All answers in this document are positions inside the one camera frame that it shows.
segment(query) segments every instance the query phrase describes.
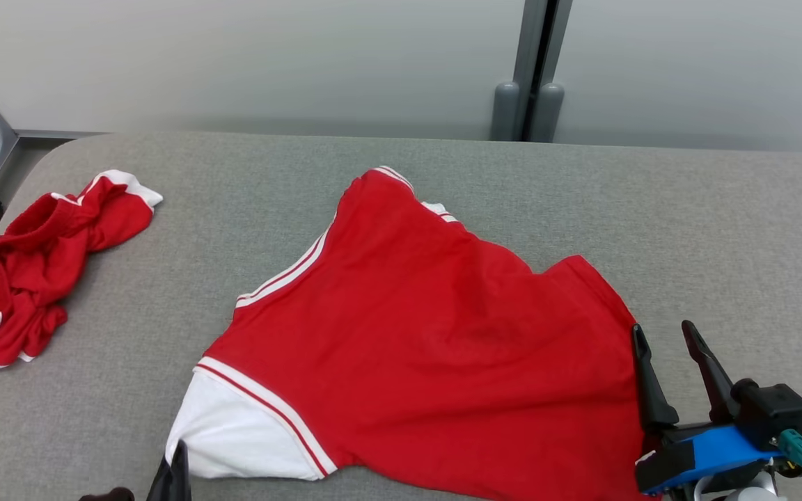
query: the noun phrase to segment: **sleeve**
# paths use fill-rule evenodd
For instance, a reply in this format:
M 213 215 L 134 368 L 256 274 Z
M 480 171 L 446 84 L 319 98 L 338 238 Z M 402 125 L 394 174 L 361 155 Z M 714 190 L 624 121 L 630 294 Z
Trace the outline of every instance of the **sleeve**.
M 80 218 L 88 218 L 90 253 L 121 244 L 150 225 L 163 197 L 121 170 L 102 172 L 77 198 Z

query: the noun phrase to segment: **gray fabric surface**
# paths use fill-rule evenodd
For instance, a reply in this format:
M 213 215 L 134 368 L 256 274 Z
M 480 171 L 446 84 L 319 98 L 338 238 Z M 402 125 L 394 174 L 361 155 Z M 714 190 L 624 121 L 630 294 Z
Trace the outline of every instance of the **gray fabric surface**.
M 296 260 L 352 178 L 380 164 L 535 270 L 583 253 L 643 324 L 682 421 L 709 410 L 682 318 L 733 379 L 802 394 L 802 155 L 98 136 L 43 159 L 3 224 L 41 193 L 76 193 L 108 168 L 136 174 L 165 202 L 143 234 L 89 260 L 47 352 L 0 371 L 0 499 L 72 500 L 118 485 L 146 495 L 191 368 L 228 326 L 236 296 Z M 802 479 L 780 487 L 802 499 Z M 195 479 L 194 498 L 456 497 L 357 468 L 315 483 Z

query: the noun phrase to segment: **gray table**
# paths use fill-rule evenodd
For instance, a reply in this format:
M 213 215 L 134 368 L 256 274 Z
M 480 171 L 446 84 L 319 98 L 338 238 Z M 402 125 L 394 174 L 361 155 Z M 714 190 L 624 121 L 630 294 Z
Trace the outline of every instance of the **gray table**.
M 46 191 L 108 168 L 166 200 L 152 225 L 93 256 L 42 356 L 0 371 L 0 499 L 146 495 L 191 368 L 238 293 L 296 260 L 367 168 L 543 270 L 572 253 L 643 324 L 682 421 L 707 397 L 679 323 L 699 326 L 733 379 L 802 394 L 802 155 L 242 134 L 134 134 L 43 159 L 3 224 Z M 802 499 L 802 480 L 782 482 Z M 547 498 L 553 486 L 547 485 Z M 195 499 L 450 499 L 350 469 L 325 482 L 194 482 Z

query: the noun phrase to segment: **crumpled red cloth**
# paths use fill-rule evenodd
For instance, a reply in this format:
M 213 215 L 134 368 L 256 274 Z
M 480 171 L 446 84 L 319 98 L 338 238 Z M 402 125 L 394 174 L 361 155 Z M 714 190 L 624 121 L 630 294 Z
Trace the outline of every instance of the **crumpled red cloth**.
M 134 175 L 108 170 L 79 196 L 47 193 L 0 236 L 0 368 L 30 361 L 67 321 L 58 304 L 86 256 L 121 244 L 150 225 L 163 197 Z

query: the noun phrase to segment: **red stripe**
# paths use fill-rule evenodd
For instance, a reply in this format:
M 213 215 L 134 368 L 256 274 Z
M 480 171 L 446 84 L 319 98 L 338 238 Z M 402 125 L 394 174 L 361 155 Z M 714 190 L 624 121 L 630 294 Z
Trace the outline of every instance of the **red stripe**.
M 261 397 L 255 395 L 255 393 L 253 393 L 252 391 L 249 391 L 245 387 L 242 387 L 239 383 L 237 383 L 232 378 L 229 378 L 225 374 L 222 374 L 219 371 L 216 371 L 216 369 L 213 369 L 212 367 L 209 367 L 209 365 L 197 364 L 197 367 L 199 367 L 201 369 L 205 369 L 207 371 L 210 371 L 210 373 L 216 374 L 216 376 L 218 376 L 220 378 L 223 378 L 225 381 L 228 381 L 229 383 L 235 385 L 239 390 L 241 390 L 242 392 L 246 393 L 248 396 L 253 397 L 259 403 L 261 403 L 262 405 L 264 405 L 264 406 L 268 407 L 269 409 L 273 410 L 273 412 L 276 413 L 277 415 L 281 416 L 281 419 L 283 419 L 283 421 L 286 422 L 286 424 L 290 425 L 290 428 L 292 428 L 293 432 L 296 433 L 296 436 L 299 438 L 299 441 L 302 442 L 302 445 L 305 446 L 305 450 L 308 451 L 308 455 L 311 456 L 311 458 L 315 460 L 315 464 L 317 464 L 317 469 L 321 470 L 321 473 L 325 477 L 327 476 L 327 470 L 324 469 L 324 466 L 321 466 L 321 462 L 317 460 L 317 456 L 315 456 L 315 453 L 312 452 L 311 447 L 308 446 L 308 443 L 306 443 L 305 438 L 302 437 L 302 434 L 299 433 L 299 429 L 296 428 L 296 425 L 293 424 L 292 421 L 290 421 L 290 419 L 287 418 L 286 415 L 284 415 L 284 413 L 280 412 L 280 410 L 278 410 L 276 407 L 272 406 L 270 403 L 265 402 L 264 399 L 261 399 Z
M 324 235 L 321 235 L 321 237 L 318 237 L 317 241 L 315 241 L 315 245 L 311 248 L 311 250 L 309 251 L 308 254 L 305 254 L 305 257 L 303 257 L 302 261 L 299 261 L 298 265 L 296 265 L 295 267 L 293 267 L 291 270 L 289 270 L 288 272 L 284 273 L 283 275 L 274 277 L 271 280 L 269 280 L 268 282 L 265 282 L 265 285 L 263 285 L 262 288 L 259 289 L 258 292 L 256 292 L 254 295 L 247 296 L 247 297 L 241 296 L 241 297 L 239 297 L 237 299 L 237 301 L 244 301 L 244 299 L 253 299 L 253 298 L 255 298 L 255 296 L 257 296 L 257 295 L 261 294 L 262 292 L 264 292 L 265 289 L 267 289 L 268 287 L 270 287 L 274 283 L 284 279 L 284 277 L 289 276 L 291 273 L 293 273 L 294 271 L 298 270 L 299 267 L 301 267 L 302 265 L 307 263 L 308 260 L 310 259 L 310 257 L 312 256 L 312 254 L 314 254 L 315 251 L 317 251 L 317 245 L 319 244 L 319 242 L 321 242 L 321 238 L 324 238 Z

